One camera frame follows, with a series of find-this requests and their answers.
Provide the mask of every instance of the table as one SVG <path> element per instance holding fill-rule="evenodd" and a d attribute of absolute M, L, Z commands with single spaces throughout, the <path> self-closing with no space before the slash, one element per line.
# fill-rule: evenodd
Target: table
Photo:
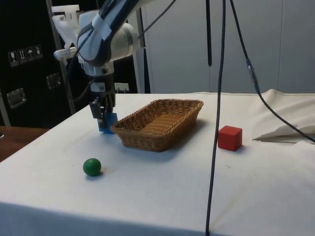
<path fill-rule="evenodd" d="M 274 107 L 314 98 L 264 97 Z M 100 134 L 87 107 L 0 163 L 0 235 L 204 236 L 217 96 L 118 94 L 118 119 L 161 98 L 204 101 L 193 132 L 166 152 Z M 218 150 L 212 235 L 313 235 L 315 146 L 252 141 L 266 112 L 253 94 L 224 94 L 221 105 L 220 126 L 243 128 L 244 146 Z M 83 173 L 88 158 L 103 175 Z"/>
<path fill-rule="evenodd" d="M 49 129 L 0 126 L 0 162 L 34 141 Z"/>

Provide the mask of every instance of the green sphere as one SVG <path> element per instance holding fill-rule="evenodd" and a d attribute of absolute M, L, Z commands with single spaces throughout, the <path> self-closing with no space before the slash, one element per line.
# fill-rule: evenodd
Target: green sphere
<path fill-rule="evenodd" d="M 83 171 L 89 176 L 98 176 L 102 165 L 99 160 L 95 158 L 88 159 L 83 164 Z"/>

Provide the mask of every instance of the red block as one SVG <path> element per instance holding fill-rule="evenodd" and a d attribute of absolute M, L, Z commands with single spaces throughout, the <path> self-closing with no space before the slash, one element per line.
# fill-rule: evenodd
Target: red block
<path fill-rule="evenodd" d="M 242 146 L 243 130 L 225 126 L 219 131 L 218 147 L 229 151 L 236 151 Z"/>

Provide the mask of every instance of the wicker basket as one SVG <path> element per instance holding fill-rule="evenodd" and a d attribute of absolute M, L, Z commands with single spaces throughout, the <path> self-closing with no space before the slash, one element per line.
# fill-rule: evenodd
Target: wicker basket
<path fill-rule="evenodd" d="M 163 99 L 122 119 L 111 127 L 126 147 L 165 151 L 196 123 L 203 102 Z"/>

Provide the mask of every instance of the blue block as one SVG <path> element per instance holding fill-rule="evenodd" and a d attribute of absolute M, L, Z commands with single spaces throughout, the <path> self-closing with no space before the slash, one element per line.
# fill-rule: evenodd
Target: blue block
<path fill-rule="evenodd" d="M 114 134 L 111 130 L 110 127 L 115 124 L 118 119 L 117 119 L 117 113 L 105 113 L 105 120 L 106 120 L 106 128 L 101 128 L 100 123 L 98 123 L 98 129 L 100 132 L 103 132 L 105 134 Z"/>

